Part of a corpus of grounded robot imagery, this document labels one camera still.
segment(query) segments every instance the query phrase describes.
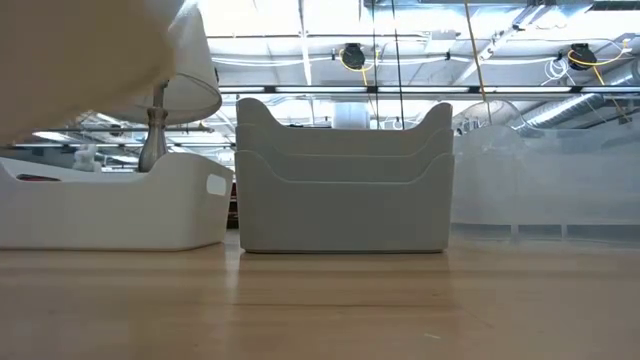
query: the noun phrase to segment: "ceiling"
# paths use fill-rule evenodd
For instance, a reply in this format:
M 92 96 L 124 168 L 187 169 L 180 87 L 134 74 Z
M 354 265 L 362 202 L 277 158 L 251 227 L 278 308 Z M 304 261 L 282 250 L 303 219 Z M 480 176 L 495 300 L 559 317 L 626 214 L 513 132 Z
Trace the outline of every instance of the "ceiling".
M 553 3 L 564 5 L 528 7 L 526 1 L 482 1 L 480 5 L 471 6 L 476 47 L 486 55 L 481 65 L 484 85 L 593 83 L 596 78 L 591 71 L 568 70 L 555 79 L 549 71 L 550 59 L 566 54 L 572 43 L 587 43 L 598 60 L 605 61 L 619 56 L 623 40 L 628 40 L 619 60 L 600 67 L 606 73 L 628 62 L 640 50 L 638 12 L 588 11 L 592 3 L 587 1 Z M 369 86 L 479 84 L 461 1 L 426 4 L 421 0 L 396 0 L 395 9 L 390 5 L 390 0 L 375 0 L 375 4 L 372 0 L 202 0 L 199 3 L 222 88 L 363 86 L 365 81 Z M 378 52 L 379 64 L 365 72 L 365 78 L 362 72 L 350 71 L 340 62 L 339 52 L 347 43 L 360 44 L 369 62 Z M 367 96 L 353 100 L 341 94 L 254 97 L 267 103 L 274 116 L 285 124 L 316 126 L 331 121 L 336 101 L 369 101 Z M 237 95 L 226 94 L 222 108 L 213 117 L 167 133 L 169 143 L 178 144 L 172 151 L 199 153 L 232 166 L 230 144 L 235 141 L 237 98 Z M 437 101 L 451 102 L 457 114 L 481 99 L 461 99 L 453 95 L 435 100 L 411 97 L 402 102 L 405 120 L 407 123 L 419 121 Z M 540 103 L 540 99 L 519 97 L 510 105 L 526 113 Z M 379 120 L 382 128 L 397 128 L 394 125 L 401 114 L 399 98 L 380 99 L 376 110 L 371 116 Z M 615 114 L 615 107 L 604 106 L 597 114 L 587 114 L 570 126 L 580 127 L 582 123 Z M 104 131 L 87 130 L 105 129 L 114 124 L 140 128 L 140 125 L 89 113 L 68 122 L 66 126 L 71 130 L 53 129 L 51 133 L 80 142 L 131 145 L 103 146 L 100 150 L 112 157 L 129 157 L 121 158 L 127 161 L 114 158 L 115 164 L 135 162 L 139 151 L 136 144 L 144 141 L 144 131 L 113 136 Z M 56 141 L 52 136 L 38 138 Z

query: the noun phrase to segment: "wooden floor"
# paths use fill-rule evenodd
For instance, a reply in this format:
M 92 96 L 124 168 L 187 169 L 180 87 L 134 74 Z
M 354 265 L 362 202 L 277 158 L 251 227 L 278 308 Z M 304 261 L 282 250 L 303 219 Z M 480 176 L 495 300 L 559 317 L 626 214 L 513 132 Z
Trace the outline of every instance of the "wooden floor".
M 640 251 L 0 252 L 0 359 L 640 359 Z

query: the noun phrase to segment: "white lamp shade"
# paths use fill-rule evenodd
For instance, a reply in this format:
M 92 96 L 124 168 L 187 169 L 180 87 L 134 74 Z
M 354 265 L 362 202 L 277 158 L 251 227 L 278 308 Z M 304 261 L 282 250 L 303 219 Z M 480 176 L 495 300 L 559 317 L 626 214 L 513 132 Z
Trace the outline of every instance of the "white lamp shade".
M 174 46 L 176 75 L 164 91 L 163 108 L 167 125 L 201 120 L 213 115 L 222 105 L 215 69 L 197 6 L 181 11 L 169 28 Z M 153 89 L 131 98 L 126 105 L 100 110 L 120 120 L 146 124 L 147 109 L 153 106 Z
M 0 141 L 121 103 L 173 73 L 148 0 L 3 0 Z

